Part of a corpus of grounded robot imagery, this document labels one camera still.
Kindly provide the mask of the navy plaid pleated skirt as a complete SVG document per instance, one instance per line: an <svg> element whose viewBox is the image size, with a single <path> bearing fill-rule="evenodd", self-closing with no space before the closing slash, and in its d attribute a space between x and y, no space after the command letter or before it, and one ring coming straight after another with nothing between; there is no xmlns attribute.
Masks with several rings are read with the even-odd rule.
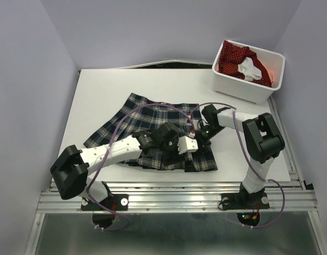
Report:
<svg viewBox="0 0 327 255"><path fill-rule="evenodd" d="M83 145L86 148L93 148L108 144L117 125L127 113L139 106L153 103L146 97L135 93L130 94L123 107L109 121L90 135ZM120 140L142 130L157 129L165 122L172 122L179 131L186 134L192 127L181 112L192 113L192 119L199 121L202 117L200 111L194 109L196 106L197 104L181 103L173 104L172 108L165 106L143 107L125 119L116 133L116 139ZM188 153L185 161L178 164L166 165L160 154L124 161L123 164L158 171L182 169L185 172L208 172L218 169L213 152L209 147L201 154Z"/></svg>

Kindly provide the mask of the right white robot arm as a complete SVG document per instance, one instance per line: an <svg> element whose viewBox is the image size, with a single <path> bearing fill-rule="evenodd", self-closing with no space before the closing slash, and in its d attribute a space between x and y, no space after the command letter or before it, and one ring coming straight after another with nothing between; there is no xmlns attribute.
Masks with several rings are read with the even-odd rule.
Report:
<svg viewBox="0 0 327 255"><path fill-rule="evenodd" d="M268 171L281 151L285 141L270 113L245 114L230 107L215 108L213 104L202 109L207 124L198 129L195 139L199 148L205 148L210 140L225 128L234 129L245 160L248 163L246 176L238 194L239 204L250 207L257 201L257 193L263 191Z"/></svg>

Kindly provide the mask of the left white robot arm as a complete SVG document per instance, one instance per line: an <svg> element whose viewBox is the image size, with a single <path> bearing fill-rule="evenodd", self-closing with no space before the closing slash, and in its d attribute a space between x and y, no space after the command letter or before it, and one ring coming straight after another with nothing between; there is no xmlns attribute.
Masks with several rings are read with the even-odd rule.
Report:
<svg viewBox="0 0 327 255"><path fill-rule="evenodd" d="M194 139L181 135L173 124L164 123L158 129L140 131L94 148L68 146L58 156L50 172L63 200L93 196L93 203L99 209L107 209L111 205L110 192L105 184L91 179L91 174L106 166L156 153L174 164L183 160L186 153L196 150Z"/></svg>

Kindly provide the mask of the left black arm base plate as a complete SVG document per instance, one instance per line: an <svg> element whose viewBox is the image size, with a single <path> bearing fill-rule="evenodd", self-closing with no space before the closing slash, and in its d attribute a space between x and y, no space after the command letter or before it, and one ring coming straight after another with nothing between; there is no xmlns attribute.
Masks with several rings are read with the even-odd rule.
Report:
<svg viewBox="0 0 327 255"><path fill-rule="evenodd" d="M112 232L127 228L130 225L130 220L121 211L128 210L128 194L114 194L106 182L101 184L103 186L102 195L105 197L101 201L96 201L96 198L93 197L95 192L92 190L87 198L82 198L80 209L93 212L92 223L95 229Z"/></svg>

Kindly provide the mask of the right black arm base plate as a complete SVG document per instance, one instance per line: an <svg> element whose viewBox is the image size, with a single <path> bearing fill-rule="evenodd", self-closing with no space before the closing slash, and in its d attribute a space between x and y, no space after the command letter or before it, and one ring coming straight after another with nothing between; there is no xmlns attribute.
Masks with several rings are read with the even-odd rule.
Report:
<svg viewBox="0 0 327 255"><path fill-rule="evenodd" d="M218 203L221 211L238 210L237 218L241 224L257 227L260 222L260 210L269 209L270 204L265 188L249 193L241 184L237 193L222 193Z"/></svg>

